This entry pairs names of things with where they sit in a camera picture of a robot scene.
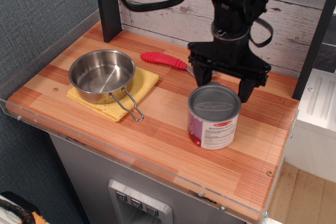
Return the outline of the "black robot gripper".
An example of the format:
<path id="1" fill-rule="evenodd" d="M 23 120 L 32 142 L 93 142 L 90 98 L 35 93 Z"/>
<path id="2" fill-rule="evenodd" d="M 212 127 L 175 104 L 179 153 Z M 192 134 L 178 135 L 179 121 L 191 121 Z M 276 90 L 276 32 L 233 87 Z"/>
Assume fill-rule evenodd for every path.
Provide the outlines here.
<path id="1" fill-rule="evenodd" d="M 251 37 L 251 25 L 244 25 L 235 33 L 219 29 L 212 23 L 213 41 L 191 42 L 189 62 L 192 64 L 198 86 L 208 84 L 215 75 L 213 70 L 240 78 L 238 96 L 246 103 L 255 87 L 265 86 L 270 64 L 256 56 L 249 48 L 252 41 L 257 47 L 264 47 L 271 38 L 256 43 Z"/>

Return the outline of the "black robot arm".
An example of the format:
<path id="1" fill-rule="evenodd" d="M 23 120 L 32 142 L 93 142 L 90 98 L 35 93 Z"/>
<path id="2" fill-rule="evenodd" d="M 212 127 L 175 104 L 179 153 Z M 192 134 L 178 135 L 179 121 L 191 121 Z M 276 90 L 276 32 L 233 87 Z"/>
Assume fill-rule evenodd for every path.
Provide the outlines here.
<path id="1" fill-rule="evenodd" d="M 212 0 L 214 20 L 213 41 L 190 42 L 189 62 L 198 86 L 208 84 L 212 72 L 221 72 L 240 79 L 238 96 L 246 103 L 254 88 L 265 86 L 270 64 L 256 56 L 249 47 L 254 22 L 269 32 L 272 27 L 260 19 L 268 0 Z"/>

